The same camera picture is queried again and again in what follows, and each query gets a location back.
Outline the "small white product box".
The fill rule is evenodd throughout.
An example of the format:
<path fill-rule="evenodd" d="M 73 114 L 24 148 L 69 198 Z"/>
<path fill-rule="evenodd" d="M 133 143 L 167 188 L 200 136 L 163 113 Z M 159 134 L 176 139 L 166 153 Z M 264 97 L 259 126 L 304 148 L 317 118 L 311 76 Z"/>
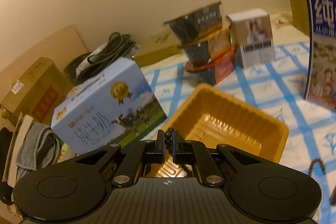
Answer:
<path fill-rule="evenodd" d="M 226 15 L 232 43 L 237 48 L 236 63 L 249 68 L 275 61 L 269 14 L 255 8 Z"/>

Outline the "blue checked tablecloth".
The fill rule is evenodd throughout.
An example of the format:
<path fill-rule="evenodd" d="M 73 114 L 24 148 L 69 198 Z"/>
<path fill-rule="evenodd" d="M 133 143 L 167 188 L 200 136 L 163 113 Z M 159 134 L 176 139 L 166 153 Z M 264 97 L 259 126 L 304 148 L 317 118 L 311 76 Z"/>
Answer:
<path fill-rule="evenodd" d="M 280 163 L 307 172 L 314 159 L 313 178 L 322 189 L 322 202 L 315 215 L 318 223 L 335 223 L 330 197 L 335 188 L 335 112 L 303 98 L 309 59 L 309 43 L 275 47 L 273 63 L 235 70 L 217 88 L 264 110 L 289 128 Z"/>

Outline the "grey cloth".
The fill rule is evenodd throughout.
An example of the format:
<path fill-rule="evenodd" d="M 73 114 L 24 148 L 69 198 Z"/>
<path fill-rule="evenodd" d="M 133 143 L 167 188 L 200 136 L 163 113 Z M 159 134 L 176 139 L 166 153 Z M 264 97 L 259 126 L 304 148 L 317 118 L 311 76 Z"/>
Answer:
<path fill-rule="evenodd" d="M 34 122 L 18 151 L 15 161 L 18 167 L 16 181 L 32 171 L 55 164 L 60 151 L 60 142 L 51 127 Z"/>

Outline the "blue illustrated milk box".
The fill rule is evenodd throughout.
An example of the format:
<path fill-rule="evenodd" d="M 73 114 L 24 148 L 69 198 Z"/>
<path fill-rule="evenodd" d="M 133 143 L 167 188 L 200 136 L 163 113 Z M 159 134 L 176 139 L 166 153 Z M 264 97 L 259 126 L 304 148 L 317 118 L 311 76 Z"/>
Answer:
<path fill-rule="evenodd" d="M 304 98 L 335 111 L 335 0 L 306 0 L 310 52 Z"/>

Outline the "bottom red noodle bowl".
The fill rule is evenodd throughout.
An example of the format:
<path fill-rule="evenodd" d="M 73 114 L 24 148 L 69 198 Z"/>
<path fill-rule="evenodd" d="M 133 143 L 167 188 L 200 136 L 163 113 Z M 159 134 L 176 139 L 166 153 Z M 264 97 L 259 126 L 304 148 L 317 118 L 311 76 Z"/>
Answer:
<path fill-rule="evenodd" d="M 231 46 L 230 50 L 206 65 L 196 66 L 188 61 L 185 70 L 199 83 L 217 85 L 235 69 L 235 52 L 236 47 Z"/>

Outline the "middle orange noodle bowl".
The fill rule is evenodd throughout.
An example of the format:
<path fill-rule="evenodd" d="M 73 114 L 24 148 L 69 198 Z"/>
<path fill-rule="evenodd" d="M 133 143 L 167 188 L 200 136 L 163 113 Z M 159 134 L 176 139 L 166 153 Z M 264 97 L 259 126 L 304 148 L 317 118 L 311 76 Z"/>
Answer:
<path fill-rule="evenodd" d="M 230 28 L 225 26 L 195 42 L 181 43 L 177 48 L 185 52 L 192 64 L 197 66 L 208 64 L 230 50 Z"/>

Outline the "low cardboard box behind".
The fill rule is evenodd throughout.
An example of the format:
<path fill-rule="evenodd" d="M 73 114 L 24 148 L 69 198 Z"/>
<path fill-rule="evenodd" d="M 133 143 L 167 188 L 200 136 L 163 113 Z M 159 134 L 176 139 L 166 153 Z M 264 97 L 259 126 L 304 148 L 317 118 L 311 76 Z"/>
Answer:
<path fill-rule="evenodd" d="M 178 45 L 179 40 L 171 31 L 163 31 L 142 42 L 139 50 L 134 54 L 133 60 L 140 68 L 146 67 L 182 53 Z"/>

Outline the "brown cardboard box red label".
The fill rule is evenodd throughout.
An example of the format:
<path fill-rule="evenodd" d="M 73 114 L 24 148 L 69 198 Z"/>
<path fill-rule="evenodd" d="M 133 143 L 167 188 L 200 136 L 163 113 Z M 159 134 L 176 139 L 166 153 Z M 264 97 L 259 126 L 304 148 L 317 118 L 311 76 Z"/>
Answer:
<path fill-rule="evenodd" d="M 35 122 L 50 125 L 54 109 L 64 100 L 70 85 L 55 63 L 40 57 L 17 79 L 1 102 L 1 117 L 17 124 L 28 114 Z"/>

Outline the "white blue milk carton box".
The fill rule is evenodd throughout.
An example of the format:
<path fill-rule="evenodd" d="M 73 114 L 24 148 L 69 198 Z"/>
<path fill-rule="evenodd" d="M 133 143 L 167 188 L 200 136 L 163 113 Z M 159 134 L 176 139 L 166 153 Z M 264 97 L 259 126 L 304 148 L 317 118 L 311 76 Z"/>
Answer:
<path fill-rule="evenodd" d="M 125 147 L 166 118 L 136 62 L 121 57 L 72 89 L 55 108 L 51 129 L 80 155 L 109 143 Z"/>

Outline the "orange plastic tray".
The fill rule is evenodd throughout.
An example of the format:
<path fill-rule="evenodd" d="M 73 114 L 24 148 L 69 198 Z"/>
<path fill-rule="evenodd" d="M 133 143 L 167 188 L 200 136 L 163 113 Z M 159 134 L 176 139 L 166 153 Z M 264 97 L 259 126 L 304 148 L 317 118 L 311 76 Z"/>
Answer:
<path fill-rule="evenodd" d="M 208 148 L 228 144 L 275 163 L 289 135 L 283 122 L 208 84 L 199 84 L 160 128 Z"/>

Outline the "top black noodle bowl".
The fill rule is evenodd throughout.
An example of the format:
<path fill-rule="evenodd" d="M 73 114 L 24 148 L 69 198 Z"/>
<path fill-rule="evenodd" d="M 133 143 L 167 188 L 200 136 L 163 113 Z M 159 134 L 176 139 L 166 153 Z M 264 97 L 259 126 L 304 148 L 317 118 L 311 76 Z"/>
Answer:
<path fill-rule="evenodd" d="M 190 43 L 212 34 L 223 27 L 222 2 L 208 4 L 163 23 L 181 43 Z"/>

